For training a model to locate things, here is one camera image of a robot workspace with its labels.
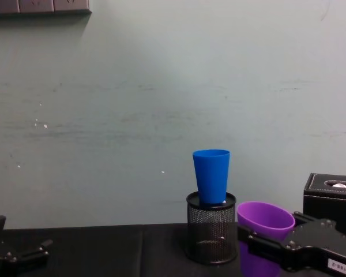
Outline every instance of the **table surface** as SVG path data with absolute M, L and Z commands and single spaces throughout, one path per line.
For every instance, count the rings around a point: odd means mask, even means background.
M 6 230 L 3 239 L 17 250 L 51 238 L 46 268 L 22 277 L 226 277 L 242 276 L 239 257 L 224 265 L 201 265 L 183 251 L 186 224 Z M 324 277 L 315 271 L 281 277 Z

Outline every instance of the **black mesh pencil holder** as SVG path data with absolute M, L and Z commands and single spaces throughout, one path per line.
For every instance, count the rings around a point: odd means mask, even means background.
M 187 196 L 187 256 L 202 264 L 224 264 L 237 257 L 236 197 L 227 193 L 225 203 L 201 204 L 198 192 Z

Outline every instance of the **white stitching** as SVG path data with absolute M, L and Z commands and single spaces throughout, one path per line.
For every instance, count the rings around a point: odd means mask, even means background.
M 314 195 L 305 195 L 305 197 L 316 197 L 316 198 L 326 198 L 326 199 L 335 199 L 335 200 L 346 201 L 346 199 L 341 199 L 341 198 L 331 198 L 331 197 L 314 196 Z
M 310 186 L 309 186 L 309 189 L 313 189 L 311 186 L 312 184 L 314 183 L 314 178 L 315 176 L 317 176 L 318 174 L 314 174 L 313 178 L 311 179 L 311 182 L 310 182 Z M 331 190 L 331 189 L 314 189 L 314 190 L 321 190 L 321 191 L 324 191 L 324 192 L 344 192 L 346 193 L 345 190 Z

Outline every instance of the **electrical outlet panel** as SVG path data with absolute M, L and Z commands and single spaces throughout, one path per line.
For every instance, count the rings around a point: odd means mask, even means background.
M 18 0 L 0 0 L 0 14 L 19 13 Z
M 54 0 L 54 10 L 56 12 L 79 11 L 90 12 L 88 0 Z
M 19 0 L 20 13 L 54 12 L 53 0 Z

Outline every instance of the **black leather box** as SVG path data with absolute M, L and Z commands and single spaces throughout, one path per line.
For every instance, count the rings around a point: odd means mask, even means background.
M 303 213 L 337 222 L 336 229 L 346 234 L 346 176 L 311 173 L 304 189 Z

